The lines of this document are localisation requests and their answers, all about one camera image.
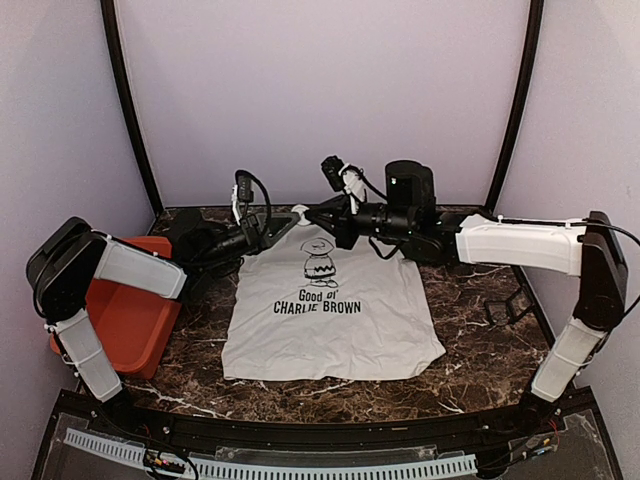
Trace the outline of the white green Charlie Brown shirt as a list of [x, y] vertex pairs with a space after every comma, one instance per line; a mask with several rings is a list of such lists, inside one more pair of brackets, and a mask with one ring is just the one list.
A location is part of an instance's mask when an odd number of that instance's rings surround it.
[[293, 227], [241, 265], [221, 352], [227, 379], [413, 378], [442, 357], [415, 262]]

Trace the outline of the dark brooch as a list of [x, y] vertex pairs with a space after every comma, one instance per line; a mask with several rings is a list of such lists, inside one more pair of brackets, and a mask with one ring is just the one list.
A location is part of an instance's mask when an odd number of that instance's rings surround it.
[[302, 227], [307, 227], [311, 225], [311, 221], [306, 217], [306, 212], [309, 208], [303, 204], [297, 204], [291, 208], [291, 212], [295, 213], [298, 216], [297, 224]]

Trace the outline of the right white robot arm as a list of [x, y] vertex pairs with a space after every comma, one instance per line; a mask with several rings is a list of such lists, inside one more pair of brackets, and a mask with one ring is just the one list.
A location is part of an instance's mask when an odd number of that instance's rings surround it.
[[339, 248], [352, 249], [366, 237], [372, 247], [384, 243], [417, 263], [515, 265], [579, 278], [567, 325], [533, 375], [530, 396], [511, 410], [510, 424], [521, 434], [547, 420], [548, 403], [561, 397], [629, 314], [628, 267], [617, 240], [621, 230], [602, 212], [556, 221], [445, 211], [436, 204], [432, 170], [413, 160], [386, 165], [386, 191], [374, 203], [362, 169], [331, 156], [321, 170], [337, 195], [303, 217], [331, 234]]

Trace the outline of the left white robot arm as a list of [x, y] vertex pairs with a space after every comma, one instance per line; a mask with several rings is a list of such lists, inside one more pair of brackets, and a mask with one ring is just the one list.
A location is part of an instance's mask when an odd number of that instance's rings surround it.
[[26, 279], [36, 313], [74, 375], [106, 402], [101, 417], [117, 434], [141, 427], [140, 412], [119, 398], [121, 374], [152, 377], [181, 306], [274, 246], [299, 219], [257, 213], [226, 225], [188, 208], [166, 232], [124, 240], [72, 217], [31, 255]]

